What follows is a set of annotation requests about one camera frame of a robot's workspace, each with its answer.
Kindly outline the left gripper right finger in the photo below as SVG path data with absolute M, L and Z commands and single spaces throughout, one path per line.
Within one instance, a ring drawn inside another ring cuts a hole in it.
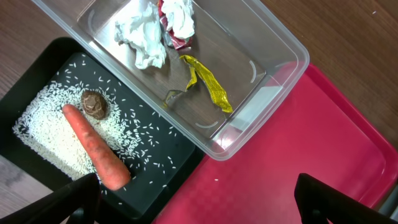
M 306 173 L 298 175 L 294 197 L 303 224 L 397 224 Z

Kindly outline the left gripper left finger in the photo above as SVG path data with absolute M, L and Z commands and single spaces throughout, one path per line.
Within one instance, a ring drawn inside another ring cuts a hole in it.
M 87 174 L 4 217 L 1 223 L 94 223 L 100 204 L 96 174 Z

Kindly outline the orange carrot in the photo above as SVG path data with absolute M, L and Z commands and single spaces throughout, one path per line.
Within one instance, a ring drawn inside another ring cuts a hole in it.
M 64 105 L 62 111 L 89 155 L 103 185 L 110 190 L 119 190 L 128 184 L 131 180 L 129 170 L 80 111 L 70 104 Z

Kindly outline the white rice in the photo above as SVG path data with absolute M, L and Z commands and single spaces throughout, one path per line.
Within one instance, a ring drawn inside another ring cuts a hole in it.
M 85 54 L 75 53 L 57 69 L 13 126 L 15 135 L 72 179 L 95 167 L 63 115 L 71 104 L 82 109 L 85 90 L 106 100 L 105 119 L 88 121 L 131 173 L 118 194 L 120 205 L 147 205 L 170 184 L 182 163 L 186 139 L 127 86 Z

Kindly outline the brown food lump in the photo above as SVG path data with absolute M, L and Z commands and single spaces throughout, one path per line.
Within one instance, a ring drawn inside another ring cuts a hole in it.
M 105 119 L 108 104 L 100 93 L 97 91 L 85 90 L 81 95 L 81 103 L 87 115 L 97 120 Z

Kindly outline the yellow wrapper strip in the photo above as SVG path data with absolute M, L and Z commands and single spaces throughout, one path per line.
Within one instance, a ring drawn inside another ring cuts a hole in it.
M 217 81 L 213 73 L 204 66 L 198 59 L 191 55 L 181 55 L 182 59 L 189 67 L 190 80 L 186 85 L 184 91 L 182 90 L 169 90 L 165 99 L 163 100 L 164 106 L 168 107 L 169 103 L 181 94 L 184 94 L 193 88 L 198 79 L 201 79 L 208 90 L 211 101 L 214 105 L 221 108 L 224 113 L 232 113 L 234 111 L 228 100 L 228 94 L 225 89 Z

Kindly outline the white tissue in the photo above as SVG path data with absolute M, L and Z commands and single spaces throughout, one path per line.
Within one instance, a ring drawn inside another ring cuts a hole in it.
M 135 66 L 161 68 L 167 57 L 161 43 L 162 29 L 158 7 L 150 1 L 130 1 L 116 15 L 114 40 L 136 51 Z
M 189 39 L 194 35 L 192 0 L 163 0 L 160 10 L 167 18 L 167 31 L 172 30 L 176 38 Z

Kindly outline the red foil wrapper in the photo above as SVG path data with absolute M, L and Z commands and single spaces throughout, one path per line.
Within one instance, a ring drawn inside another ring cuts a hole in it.
M 169 47 L 174 48 L 175 50 L 182 50 L 191 47 L 193 37 L 189 37 L 188 39 L 179 39 L 174 36 L 174 31 L 172 29 L 167 30 L 168 20 L 166 18 L 166 15 L 161 11 L 163 3 L 163 0 L 159 0 L 157 6 L 160 17 L 160 24 L 162 25 L 162 37 L 165 44 Z

